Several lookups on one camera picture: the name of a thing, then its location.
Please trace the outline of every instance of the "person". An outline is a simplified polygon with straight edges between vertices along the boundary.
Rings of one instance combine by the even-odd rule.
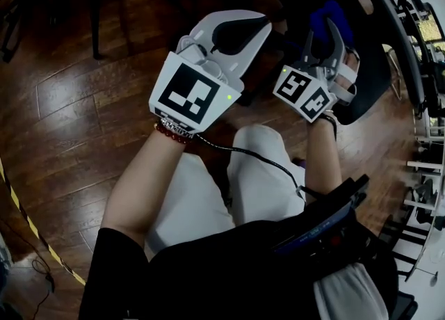
[[[353,67],[353,55],[346,57]],[[332,122],[307,125],[306,168],[291,163],[279,133],[246,126],[244,148],[284,166],[298,184],[328,194],[342,183]],[[97,237],[80,319],[148,319],[235,314],[298,319],[388,319],[361,264],[312,284],[304,269],[271,257],[262,241],[281,220],[301,214],[310,195],[291,178],[239,152],[230,155],[228,212],[202,160],[157,128],[115,185]],[[148,262],[144,245],[156,253]]]

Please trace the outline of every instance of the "blue object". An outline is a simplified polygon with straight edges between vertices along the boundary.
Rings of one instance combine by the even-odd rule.
[[[314,31],[314,37],[320,40],[324,45],[330,43],[330,33],[327,29],[326,19],[330,18],[340,31],[345,46],[354,47],[353,32],[349,27],[348,20],[340,5],[333,0],[326,1],[325,5],[319,10],[311,13],[309,25]]]

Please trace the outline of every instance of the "chair armrest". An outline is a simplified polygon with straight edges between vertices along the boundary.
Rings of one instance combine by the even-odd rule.
[[[411,103],[416,109],[421,109],[425,101],[419,60],[414,53],[408,36],[398,18],[396,10],[390,0],[371,0],[374,5],[374,19],[376,27],[381,27],[379,35],[383,35],[384,43],[393,47],[396,52],[400,69]]]

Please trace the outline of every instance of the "bracelet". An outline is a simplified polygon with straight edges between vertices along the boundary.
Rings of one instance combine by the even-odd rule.
[[[318,118],[321,118],[322,120],[331,122],[332,127],[334,127],[334,137],[335,137],[335,140],[337,140],[337,123],[335,122],[334,118],[332,118],[329,115],[326,115],[325,113],[322,113],[321,115],[319,115]]]
[[[187,132],[185,129],[181,128],[177,124],[166,120],[165,118],[161,118],[159,120],[159,123],[163,125],[167,130],[173,132],[174,134],[178,134],[181,137],[185,138],[193,138],[194,134],[191,134],[190,132]]]
[[[182,144],[186,145],[192,141],[192,139],[189,137],[180,136],[179,134],[176,134],[173,131],[170,131],[169,129],[164,127],[160,122],[155,123],[154,128],[155,128],[155,130],[164,134],[166,137],[171,137],[172,140],[177,141],[178,143],[182,143]]]

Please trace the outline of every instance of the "wire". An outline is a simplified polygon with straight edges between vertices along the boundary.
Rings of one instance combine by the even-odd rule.
[[[4,223],[9,228],[9,230],[12,231],[17,237],[19,237],[24,243],[27,243],[28,245],[30,245],[30,247],[32,247],[32,249],[34,250],[36,255],[42,261],[40,261],[39,259],[35,258],[31,262],[31,266],[33,267],[34,271],[36,271],[37,273],[44,274],[45,275],[45,277],[44,277],[45,280],[51,286],[48,289],[47,295],[42,299],[42,301],[40,301],[40,303],[38,303],[37,308],[35,309],[35,312],[34,312],[34,316],[32,318],[32,320],[34,320],[35,317],[37,316],[37,313],[39,312],[40,306],[48,299],[49,294],[50,293],[54,293],[54,291],[56,290],[56,287],[55,287],[55,284],[54,284],[54,279],[53,279],[53,277],[51,275],[51,268],[49,267],[47,261],[45,261],[45,259],[42,257],[42,255],[40,254],[38,249],[31,242],[27,241],[21,234],[19,234],[17,231],[15,231],[4,219],[0,218],[0,221],[2,223]]]
[[[282,170],[289,177],[291,177],[293,185],[295,185],[297,194],[300,193],[300,190],[304,189],[303,187],[298,186],[297,181],[293,177],[292,173],[289,172],[285,167],[279,165],[278,163],[275,163],[274,161],[271,161],[270,159],[264,158],[263,156],[261,156],[260,154],[258,154],[256,152],[252,152],[251,150],[244,150],[243,148],[225,147],[225,146],[222,146],[222,145],[216,145],[216,144],[213,144],[212,142],[208,141],[204,137],[202,137],[200,134],[196,134],[195,136],[197,136],[201,141],[203,141],[204,143],[210,145],[213,148],[216,148],[216,149],[219,149],[219,150],[229,150],[229,151],[232,151],[232,152],[240,152],[240,153],[244,153],[244,154],[250,155],[252,157],[258,158],[260,161],[263,161],[264,163],[270,164],[270,165],[272,165],[272,166]]]
[[[430,141],[430,142],[422,142],[422,143],[430,143],[432,145],[444,145],[443,142],[434,142],[434,141]]]
[[[24,243],[27,243],[36,253],[36,255],[43,261],[45,265],[45,269],[47,269],[47,273],[51,272],[51,268],[49,268],[47,261],[42,257],[38,249],[29,241],[27,241],[21,234],[19,234],[17,231],[15,231],[9,224],[2,218],[0,218],[0,221],[5,224],[9,228],[10,231],[12,231],[17,237],[19,237]]]
[[[35,309],[35,313],[34,313],[34,316],[33,316],[33,320],[34,320],[35,317],[37,316],[37,313],[39,312],[39,308],[40,308],[40,306],[45,302],[45,300],[48,299],[48,296],[49,296],[49,291],[47,292],[47,295],[43,298],[43,300],[42,300],[40,303],[38,303],[38,305],[37,305],[37,309]]]

